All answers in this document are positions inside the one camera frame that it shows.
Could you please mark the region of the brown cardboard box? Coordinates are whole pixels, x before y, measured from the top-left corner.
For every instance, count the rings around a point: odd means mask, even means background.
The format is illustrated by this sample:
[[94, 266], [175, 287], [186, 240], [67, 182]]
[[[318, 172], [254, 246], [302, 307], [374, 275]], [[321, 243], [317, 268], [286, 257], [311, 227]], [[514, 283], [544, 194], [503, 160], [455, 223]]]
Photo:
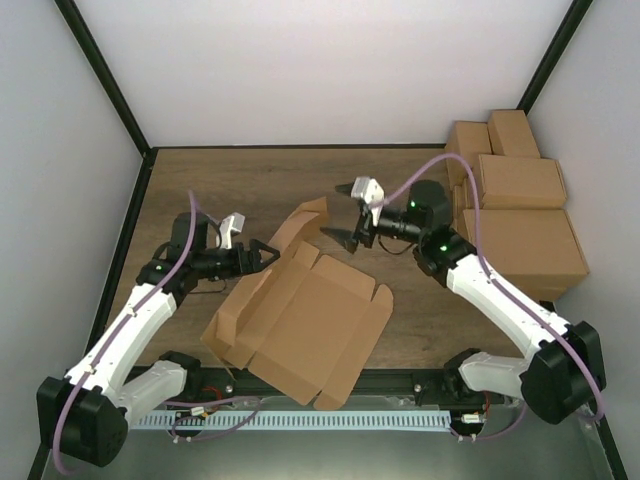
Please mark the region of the brown cardboard box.
[[268, 243], [279, 259], [241, 278], [201, 336], [218, 360], [324, 411], [346, 403], [394, 307], [387, 285], [310, 244], [328, 220], [325, 198], [300, 204]]

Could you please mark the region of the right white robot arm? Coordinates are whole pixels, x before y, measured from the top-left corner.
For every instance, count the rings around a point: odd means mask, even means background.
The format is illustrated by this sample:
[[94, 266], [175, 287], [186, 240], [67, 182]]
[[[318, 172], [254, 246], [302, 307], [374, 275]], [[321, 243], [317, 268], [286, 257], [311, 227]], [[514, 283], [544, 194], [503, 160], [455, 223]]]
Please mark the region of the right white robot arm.
[[335, 190], [357, 202], [359, 217], [353, 230], [325, 227], [325, 235], [350, 253], [382, 238], [408, 243], [426, 276], [476, 307], [518, 348], [516, 358], [474, 348], [453, 357], [444, 378], [451, 400], [496, 393], [523, 401], [552, 425], [586, 405], [595, 409], [593, 420], [603, 417], [606, 377], [598, 332], [586, 322], [569, 323], [501, 277], [452, 227], [451, 204], [439, 183], [412, 184], [402, 210], [385, 205], [384, 190], [371, 177]]

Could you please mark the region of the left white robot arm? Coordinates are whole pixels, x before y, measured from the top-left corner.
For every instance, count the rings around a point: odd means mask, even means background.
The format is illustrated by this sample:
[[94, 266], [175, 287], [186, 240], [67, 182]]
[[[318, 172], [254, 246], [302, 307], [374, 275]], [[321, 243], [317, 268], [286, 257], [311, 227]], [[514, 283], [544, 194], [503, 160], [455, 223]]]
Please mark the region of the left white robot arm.
[[186, 354], [169, 351], [135, 379], [129, 374], [200, 281], [261, 273], [279, 259], [278, 249], [259, 240], [234, 241], [244, 220], [239, 213], [219, 223], [197, 210], [179, 214], [102, 337], [63, 378], [43, 381], [36, 394], [40, 434], [60, 471], [64, 455], [108, 465], [131, 427], [157, 406], [175, 397], [191, 404], [203, 395], [201, 363]]

